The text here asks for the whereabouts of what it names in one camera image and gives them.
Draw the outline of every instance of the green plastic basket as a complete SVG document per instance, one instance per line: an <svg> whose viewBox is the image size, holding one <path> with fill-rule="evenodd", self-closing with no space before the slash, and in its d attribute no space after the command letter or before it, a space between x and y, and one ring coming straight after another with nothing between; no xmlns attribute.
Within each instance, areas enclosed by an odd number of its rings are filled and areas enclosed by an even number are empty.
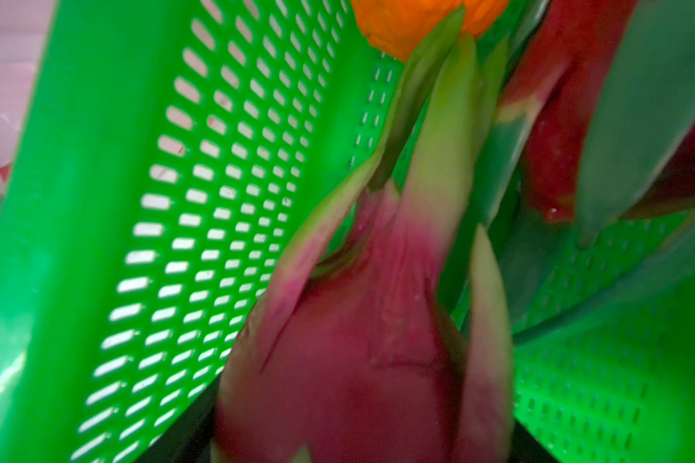
<svg viewBox="0 0 695 463"><path fill-rule="evenodd" d="M0 463L132 461L155 442L224 367L296 227L371 153L401 67L347 0L64 0L0 215ZM681 220L570 244L517 329ZM516 362L517 418L561 461L695 461L695 278Z"/></svg>

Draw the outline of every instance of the pink dragon fruit skin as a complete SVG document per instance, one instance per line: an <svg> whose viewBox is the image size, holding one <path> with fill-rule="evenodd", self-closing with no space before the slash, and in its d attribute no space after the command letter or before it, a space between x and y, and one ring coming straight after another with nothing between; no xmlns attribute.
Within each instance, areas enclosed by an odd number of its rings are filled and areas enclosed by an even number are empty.
<svg viewBox="0 0 695 463"><path fill-rule="evenodd" d="M495 53L490 61L503 67L506 49ZM477 68L473 39L462 35L401 195L392 181L365 188L377 150L288 245L222 375L215 452L224 461L282 463L305 447L315 463L506 461L511 338L481 227L470 354L435 296L480 145L476 106L488 73ZM488 86L499 92L499 82ZM318 264L356 200L350 235Z"/></svg>

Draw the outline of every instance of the orange fruit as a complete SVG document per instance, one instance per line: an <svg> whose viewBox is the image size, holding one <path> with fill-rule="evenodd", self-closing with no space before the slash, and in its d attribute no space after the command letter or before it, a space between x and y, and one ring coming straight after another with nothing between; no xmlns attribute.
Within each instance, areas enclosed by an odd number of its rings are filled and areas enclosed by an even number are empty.
<svg viewBox="0 0 695 463"><path fill-rule="evenodd" d="M368 43L406 61L412 50L454 8L465 3L463 30L479 37L509 0L351 0Z"/></svg>

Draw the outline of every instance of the perforated basket wall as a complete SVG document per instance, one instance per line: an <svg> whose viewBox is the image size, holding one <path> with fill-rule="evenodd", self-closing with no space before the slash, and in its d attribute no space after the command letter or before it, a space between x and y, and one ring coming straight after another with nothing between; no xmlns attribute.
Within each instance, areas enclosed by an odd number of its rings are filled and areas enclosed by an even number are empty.
<svg viewBox="0 0 695 463"><path fill-rule="evenodd" d="M132 461L164 433L295 228L371 153L400 72L346 0L64 0L0 216L0 462ZM679 220L572 245L523 323ZM663 320L685 298L665 297L518 353L517 414L564 461L641 461L666 434L644 425L653 400L695 397L655 373L679 351Z"/></svg>

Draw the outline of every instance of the red dragon fruit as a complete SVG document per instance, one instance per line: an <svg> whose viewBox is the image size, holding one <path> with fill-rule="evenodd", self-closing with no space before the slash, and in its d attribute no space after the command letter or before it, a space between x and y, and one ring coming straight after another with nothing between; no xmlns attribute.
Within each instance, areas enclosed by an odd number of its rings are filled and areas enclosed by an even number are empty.
<svg viewBox="0 0 695 463"><path fill-rule="evenodd" d="M452 38L449 45L459 27L455 19L438 26ZM481 106L491 101L493 110L496 98L488 95L499 93L506 44L480 68L470 36L462 35L449 53L449 46L443 52L423 43L405 69L408 85L399 84L376 153L292 238L232 348L216 404L213 453L221 461L508 458L512 345L502 281L482 227L471 260L469 346L436 301L471 192L477 137L490 124L490 109ZM397 102L414 98L421 107L422 89L432 88L413 68L429 60L422 55L433 54L428 48L448 59L404 190L391 180L369 188L391 156L385 152L390 126L400 119ZM391 142L401 150L406 137ZM348 237L319 262L356 201Z"/></svg>
<svg viewBox="0 0 695 463"><path fill-rule="evenodd" d="M574 218L583 143L602 85L638 0L551 0L500 100L500 121L531 124L525 198L548 221ZM695 125L628 218L695 206Z"/></svg>

